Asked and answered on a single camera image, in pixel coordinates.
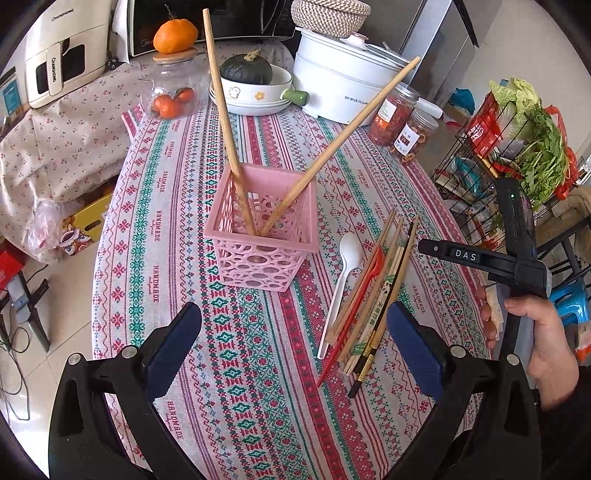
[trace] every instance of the black cable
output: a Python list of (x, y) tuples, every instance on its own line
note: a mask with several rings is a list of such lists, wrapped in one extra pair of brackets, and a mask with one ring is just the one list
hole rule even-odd
[(42, 272), (42, 271), (43, 271), (43, 270), (45, 270), (47, 267), (49, 267), (49, 264), (47, 264), (47, 265), (45, 265), (45, 267), (41, 267), (39, 270), (37, 270), (37, 271), (36, 271), (36, 272), (35, 272), (33, 275), (31, 275), (31, 276), (30, 276), (30, 277), (27, 279), (27, 282), (26, 282), (26, 283), (29, 283), (29, 282), (30, 282), (30, 281), (33, 279), (33, 277), (34, 277), (35, 275), (37, 275), (39, 272)]
[[(28, 280), (26, 281), (26, 283), (28, 284), (35, 275), (37, 275), (39, 272), (42, 272), (43, 270), (45, 270), (47, 267), (49, 267), (49, 265), (45, 265), (43, 267), (41, 267), (39, 270), (37, 270), (33, 275), (31, 275)], [(21, 382), (20, 385), (18, 386), (18, 389), (16, 390), (16, 392), (10, 392), (4, 389), (4, 383), (2, 382), (2, 377), (0, 376), (0, 395), (2, 396), (2, 399), (4, 400), (4, 405), (6, 407), (6, 419), (8, 424), (10, 425), (10, 414), (9, 414), (9, 409), (12, 412), (12, 414), (15, 416), (15, 418), (17, 420), (20, 421), (29, 421), (31, 420), (31, 402), (30, 402), (30, 397), (29, 397), (29, 387), (27, 385), (27, 381), (25, 380), (24, 375), (22, 374), (22, 370), (21, 370), (21, 366), (18, 364), (18, 361), (15, 357), (16, 353), (25, 353), (29, 346), (31, 345), (31, 335), (29, 334), (29, 332), (27, 332), (26, 329), (24, 329), (23, 327), (17, 327), (17, 329), (14, 331), (14, 334), (12, 333), (12, 306), (9, 309), (9, 313), (8, 313), (8, 322), (9, 322), (9, 329), (8, 329), (8, 339), (9, 339), (9, 344), (10, 345), (14, 345), (14, 339), (17, 336), (17, 333), (19, 330), (22, 330), (23, 332), (25, 332), (25, 334), (27, 335), (27, 344), (25, 345), (25, 347), (22, 350), (16, 350), (14, 347), (12, 347), (11, 351), (8, 351), (8, 345), (4, 344), (3, 342), (0, 342), (0, 348), (2, 350), (4, 350), (7, 355), (11, 358), (12, 362), (14, 363), (15, 367), (17, 368), (18, 371), (18, 375), (21, 377)], [(26, 397), (26, 402), (27, 402), (27, 416), (26, 418), (21, 418), (17, 415), (17, 413), (14, 411), (14, 408), (12, 406), (12, 404), (8, 401), (8, 395), (10, 396), (15, 396), (20, 394), (20, 392), (22, 391), (22, 388), (25, 388), (25, 397)]]
[(15, 353), (25, 353), (29, 346), (31, 345), (31, 335), (29, 334), (29, 332), (27, 332), (26, 329), (24, 329), (23, 327), (18, 327), (15, 331), (14, 331), (14, 335), (12, 336), (12, 338), (10, 339), (10, 344), (14, 345), (14, 338), (16, 337), (17, 333), (19, 330), (22, 330), (23, 332), (25, 332), (27, 334), (27, 345), (25, 346), (25, 348), (23, 348), (22, 350), (17, 350), (14, 347), (12, 347), (12, 351)]
[[(29, 421), (31, 420), (31, 401), (30, 401), (30, 396), (29, 396), (29, 387), (27, 385), (27, 382), (25, 380), (24, 375), (22, 374), (22, 370), (21, 370), (21, 366), (18, 364), (17, 359), (14, 356), (14, 353), (10, 353), (6, 350), (6, 348), (4, 347), (0, 347), (2, 348), (2, 350), (4, 350), (8, 356), (11, 358), (11, 360), (13, 361), (15, 367), (17, 368), (18, 371), (18, 375), (21, 377), (21, 383), (18, 387), (18, 390), (16, 392), (9, 392), (7, 390), (4, 390), (4, 384), (2, 383), (2, 377), (0, 377), (0, 394), (2, 395), (2, 398), (4, 399), (4, 404), (6, 406), (6, 420), (8, 422), (8, 424), (10, 425), (10, 415), (9, 415), (9, 411), (8, 409), (10, 408), (10, 410), (12, 411), (12, 414), (15, 416), (15, 418), (17, 420), (20, 421)], [(25, 387), (25, 398), (27, 399), (27, 417), (26, 418), (21, 418), (17, 415), (17, 413), (14, 411), (14, 408), (12, 406), (12, 404), (8, 401), (8, 395), (14, 396), (14, 395), (18, 395), (21, 391), (22, 388)]]

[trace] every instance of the pink plastic basket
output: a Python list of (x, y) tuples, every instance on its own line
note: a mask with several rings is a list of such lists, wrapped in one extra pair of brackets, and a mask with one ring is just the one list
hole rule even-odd
[[(303, 173), (242, 164), (245, 190), (257, 230)], [(220, 280), (226, 285), (286, 291), (308, 253), (318, 253), (316, 182), (312, 181), (271, 229), (250, 236), (240, 211), (230, 167), (217, 186), (205, 237), (213, 239)]]

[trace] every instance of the chopstick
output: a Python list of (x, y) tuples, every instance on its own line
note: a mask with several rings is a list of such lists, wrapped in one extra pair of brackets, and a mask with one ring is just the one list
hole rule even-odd
[(244, 177), (242, 176), (242, 169), (240, 167), (240, 160), (238, 160), (238, 153), (236, 152), (236, 144), (234, 143), (234, 136), (232, 135), (232, 126), (230, 124), (230, 117), (228, 117), (228, 106), (226, 105), (226, 98), (224, 97), (222, 80), (220, 78), (220, 70), (217, 66), (216, 50), (213, 42), (212, 21), (209, 17), (209, 8), (203, 10), (203, 27), (205, 29), (205, 40), (207, 42), (207, 56), (209, 57), (209, 69), (212, 71), (213, 91), (216, 94), (216, 105), (219, 113), (220, 123), (222, 124), (223, 142), (228, 153), (228, 160), (230, 162), (230, 169), (236, 187), (236, 194), (238, 195), (238, 203), (246, 231), (248, 235), (256, 236), (255, 222), (252, 218), (251, 205), (248, 203), (248, 195), (244, 189)]
[(283, 201), (275, 208), (265, 225), (260, 231), (261, 236), (267, 236), (269, 230), (275, 225), (275, 222), (279, 220), (281, 215), (287, 210), (297, 196), (304, 191), (316, 174), (322, 167), (328, 162), (328, 160), (335, 154), (335, 152), (345, 143), (345, 141), (351, 136), (353, 131), (363, 123), (367, 116), (385, 100), (390, 91), (397, 84), (402, 82), (403, 78), (406, 77), (409, 72), (418, 65), (421, 61), (420, 57), (416, 57), (407, 66), (405, 66), (392, 80), (387, 84), (369, 103), (361, 110), (351, 123), (343, 128), (343, 131), (330, 143), (330, 145), (316, 158), (312, 166), (307, 170), (305, 175), (291, 188), (287, 193)]
[(349, 355), (349, 350), (351, 349), (351, 347), (353, 346), (353, 344), (357, 340), (359, 334), (361, 333), (361, 329), (365, 325), (363, 322), (363, 319), (366, 319), (369, 317), (372, 307), (373, 307), (376, 299), (378, 298), (378, 294), (382, 290), (382, 285), (384, 284), (384, 278), (386, 276), (386, 273), (388, 272), (388, 268), (389, 268), (390, 264), (392, 263), (392, 259), (394, 258), (394, 254), (396, 253), (396, 244), (398, 243), (398, 238), (400, 237), (400, 229), (401, 228), (402, 228), (402, 222), (398, 222), (398, 226), (396, 227), (396, 231), (394, 232), (394, 237), (388, 246), (388, 255), (386, 255), (386, 259), (384, 260), (384, 266), (382, 267), (382, 271), (379, 273), (377, 278), (374, 280), (374, 285), (372, 286), (372, 289), (369, 292), (368, 299), (365, 301), (365, 304), (363, 305), (363, 310), (361, 310), (361, 314), (359, 315), (359, 320), (355, 324), (355, 327), (353, 327), (353, 330), (351, 331), (351, 334), (347, 338), (347, 341), (345, 342), (343, 349), (340, 351), (339, 357), (337, 359), (339, 362), (344, 361), (345, 358)]
[(363, 383), (363, 381), (365, 380), (365, 377), (369, 373), (369, 370), (371, 369), (371, 366), (374, 362), (374, 358), (375, 358), (375, 355), (378, 351), (379, 344), (382, 341), (382, 337), (384, 336), (384, 332), (386, 331), (386, 315), (388, 314), (388, 307), (391, 304), (393, 304), (393, 302), (395, 302), (396, 299), (398, 298), (398, 294), (400, 293), (400, 288), (402, 287), (402, 282), (404, 281), (404, 277), (406, 275), (406, 270), (408, 268), (410, 256), (413, 251), (414, 241), (417, 237), (418, 221), (419, 221), (419, 218), (415, 218), (413, 228), (410, 232), (410, 235), (408, 237), (408, 242), (405, 247), (404, 256), (402, 258), (402, 263), (400, 264), (399, 273), (396, 277), (396, 281), (394, 283), (394, 286), (390, 292), (391, 295), (390, 295), (390, 298), (388, 299), (388, 302), (387, 302), (388, 304), (386, 306), (384, 313), (382, 314), (382, 316), (380, 318), (377, 328), (375, 329), (372, 339), (369, 343), (371, 345), (371, 350), (369, 351), (369, 354), (367, 356), (365, 364), (363, 365), (363, 368), (362, 368), (361, 372), (359, 373), (359, 376), (357, 377), (355, 382), (353, 382), (351, 389), (349, 390), (349, 395), (348, 395), (349, 398), (354, 398), (357, 395), (357, 393), (359, 392), (359, 389), (361, 388), (361, 383)]
[(394, 286), (394, 282), (396, 279), (396, 274), (400, 270), (400, 263), (402, 261), (402, 256), (404, 255), (404, 249), (406, 248), (405, 244), (397, 245), (396, 246), (396, 253), (394, 254), (394, 259), (390, 264), (388, 269), (388, 274), (384, 278), (384, 282), (382, 283), (382, 289), (379, 293), (378, 300), (373, 305), (370, 315), (365, 320), (365, 327), (359, 336), (359, 340), (355, 344), (353, 348), (350, 349), (351, 357), (347, 361), (343, 372), (347, 375), (350, 375), (354, 370), (359, 362), (359, 358), (366, 352), (366, 348), (370, 343), (371, 336), (375, 330), (376, 325), (379, 323), (379, 320), (384, 312), (384, 308), (390, 298), (392, 293), (392, 287)]
[(365, 280), (365, 276), (370, 272), (371, 269), (373, 269), (374, 259), (378, 253), (378, 248), (382, 248), (382, 242), (384, 241), (384, 237), (386, 236), (387, 232), (390, 230), (392, 220), (394, 220), (394, 210), (392, 210), (390, 212), (390, 215), (388, 215), (388, 218), (386, 219), (386, 222), (384, 224), (384, 228), (382, 229), (382, 232), (379, 234), (378, 240), (374, 244), (374, 248), (369, 258), (365, 262), (365, 265), (363, 266), (363, 271), (361, 272), (361, 275), (359, 275), (357, 283), (355, 284), (353, 290), (351, 290), (351, 292), (349, 293), (349, 297), (347, 297), (347, 303), (343, 307), (341, 307), (341, 310), (335, 322), (331, 325), (329, 331), (326, 332), (325, 341), (331, 345), (335, 344), (336, 339), (338, 338), (341, 330), (343, 329), (344, 325), (347, 324), (347, 322), (343, 321), (348, 321), (349, 316), (351, 314), (355, 315), (355, 312), (352, 312), (353, 305), (355, 305), (355, 303), (357, 302), (358, 297), (363, 296), (363, 294), (365, 293), (365, 291), (361, 291), (361, 285)]
[[(375, 252), (380, 255), (383, 255), (383, 253), (381, 252), (381, 248), (382, 248), (381, 241), (383, 240), (385, 234), (387, 233), (387, 230), (389, 229), (389, 226), (391, 223), (391, 218), (389, 218), (388, 220), (390, 220), (390, 221), (387, 221), (387, 224), (385, 225), (384, 230), (382, 231), (382, 235), (380, 235), (380, 237), (378, 239), (379, 242), (376, 243), (378, 248), (374, 249)], [(364, 283), (364, 287), (362, 289), (360, 289), (358, 292), (360, 296), (362, 296), (364, 294), (365, 289), (366, 289), (366, 284)], [(322, 385), (322, 382), (328, 376), (330, 369), (335, 364), (337, 357), (340, 354), (343, 343), (344, 343), (345, 339), (347, 338), (347, 334), (349, 333), (349, 328), (355, 319), (355, 313), (356, 313), (356, 309), (358, 308), (358, 306), (354, 309), (351, 308), (351, 312), (349, 313), (349, 316), (346, 319), (345, 324), (344, 324), (342, 330), (340, 331), (339, 336), (337, 337), (336, 342), (330, 351), (330, 355), (328, 357), (328, 360), (326, 361), (326, 364), (324, 366), (324, 370), (322, 370), (318, 380), (316, 381), (316, 387), (319, 387)]]
[[(408, 227), (408, 233), (406, 235), (407, 241), (404, 245), (400, 245), (398, 247), (398, 251), (396, 252), (396, 256), (394, 257), (394, 261), (392, 262), (392, 267), (388, 272), (388, 279), (391, 279), (390, 284), (388, 285), (387, 294), (384, 294), (384, 299), (382, 302), (378, 300), (376, 305), (374, 306), (374, 310), (372, 311), (372, 316), (369, 319), (368, 324), (365, 327), (365, 330), (361, 334), (360, 340), (358, 344), (351, 350), (351, 353), (354, 353), (351, 356), (349, 363), (351, 363), (350, 371), (346, 371), (348, 375), (350, 373), (354, 373), (359, 375), (361, 373), (361, 369), (365, 363), (365, 359), (369, 355), (369, 351), (371, 350), (371, 339), (374, 336), (374, 333), (384, 315), (384, 312), (388, 308), (390, 303), (390, 298), (392, 297), (392, 292), (394, 290), (394, 284), (396, 279), (400, 274), (400, 269), (402, 267), (402, 258), (404, 256), (404, 252), (408, 248), (408, 240), (410, 239), (410, 233), (413, 229), (414, 223), (411, 223)], [(363, 348), (363, 351), (359, 353), (357, 350)]]

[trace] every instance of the leafy vegetable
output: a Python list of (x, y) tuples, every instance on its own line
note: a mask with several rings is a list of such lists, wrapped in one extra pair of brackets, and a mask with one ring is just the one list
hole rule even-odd
[(496, 115), (503, 137), (531, 140), (532, 125), (528, 123), (527, 115), (540, 105), (540, 97), (534, 88), (525, 80), (513, 77), (505, 87), (492, 80), (488, 86), (499, 105)]
[(533, 126), (532, 143), (515, 161), (519, 165), (519, 173), (524, 177), (521, 187), (535, 210), (564, 182), (569, 159), (564, 151), (562, 134), (552, 117), (540, 105), (528, 116)]

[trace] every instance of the patterned tablecloth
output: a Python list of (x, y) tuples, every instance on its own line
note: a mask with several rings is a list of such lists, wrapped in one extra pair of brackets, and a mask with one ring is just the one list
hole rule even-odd
[[(299, 108), (232, 115), (242, 161), (305, 170), (343, 126)], [(382, 478), (408, 446), (432, 402), (420, 394), (386, 335), (354, 400), (336, 374), (317, 389), (324, 317), (341, 271), (340, 237), (366, 252), (391, 209), (420, 216), (418, 237), (463, 241), (423, 169), (400, 167), (358, 129), (317, 175), (320, 253), (309, 255), (285, 293), (226, 287), (203, 237), (225, 154), (217, 109), (190, 119), (144, 122), (117, 184), (96, 263), (95, 358), (140, 345), (191, 300), (199, 338), (168, 394), (155, 405), (207, 478)], [(400, 298), (447, 343), (484, 355), (473, 270), (411, 257)], [(121, 411), (115, 424), (130, 458), (145, 466)], [(473, 420), (474, 405), (465, 422)]]

